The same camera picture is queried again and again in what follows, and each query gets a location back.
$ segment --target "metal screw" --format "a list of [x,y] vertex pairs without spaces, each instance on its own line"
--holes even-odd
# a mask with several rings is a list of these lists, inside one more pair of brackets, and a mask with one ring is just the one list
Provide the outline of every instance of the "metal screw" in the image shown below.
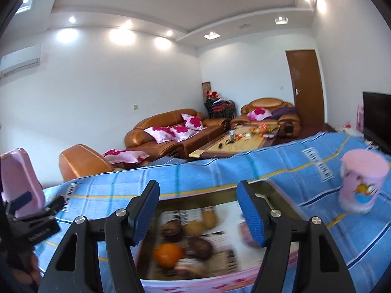
[[281,212],[277,209],[273,209],[271,212],[270,212],[270,215],[272,215],[273,217],[281,217]]
[[320,225],[322,223],[322,219],[320,219],[319,217],[312,217],[311,221],[315,224],[315,225]]
[[123,216],[125,216],[125,215],[126,215],[126,209],[123,209],[123,208],[118,209],[118,210],[115,212],[115,215],[116,215],[117,217],[123,217]]
[[84,216],[76,217],[75,222],[79,225],[83,222],[85,222],[86,218]]

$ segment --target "person's hand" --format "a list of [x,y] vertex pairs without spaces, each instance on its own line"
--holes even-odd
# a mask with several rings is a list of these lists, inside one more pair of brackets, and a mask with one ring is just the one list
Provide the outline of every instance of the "person's hand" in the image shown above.
[[11,269],[16,280],[21,284],[32,285],[34,282],[39,285],[42,281],[41,272],[38,268],[38,258],[32,252],[31,253],[31,268],[33,269],[30,274],[18,269]]

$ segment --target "wooden coffee table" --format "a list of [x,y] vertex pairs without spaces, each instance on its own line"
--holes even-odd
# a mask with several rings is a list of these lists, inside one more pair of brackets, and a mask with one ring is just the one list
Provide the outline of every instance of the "wooden coffee table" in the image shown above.
[[[229,139],[229,131],[223,135],[217,137],[213,141],[204,145],[203,147],[197,149],[193,153],[189,154],[189,157],[206,159],[206,158],[227,158],[234,156],[235,154],[251,151],[255,149],[261,149],[262,147],[270,147],[273,145],[274,140],[277,137],[280,126],[272,131],[274,138],[264,138],[259,135],[253,135],[251,139],[246,140],[242,138],[236,140],[234,143],[226,144],[226,141]],[[243,125],[235,129],[236,134],[244,134],[250,131],[250,126]]]

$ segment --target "air conditioner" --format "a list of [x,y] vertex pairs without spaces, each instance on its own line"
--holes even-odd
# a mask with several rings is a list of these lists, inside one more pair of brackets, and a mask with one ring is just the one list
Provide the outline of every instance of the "air conditioner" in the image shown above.
[[0,78],[40,64],[42,44],[23,48],[1,58]]

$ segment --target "television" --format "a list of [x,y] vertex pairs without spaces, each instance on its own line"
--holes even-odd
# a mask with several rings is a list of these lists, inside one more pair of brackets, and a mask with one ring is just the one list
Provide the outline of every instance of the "television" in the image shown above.
[[364,135],[391,154],[391,95],[362,93],[364,98]]

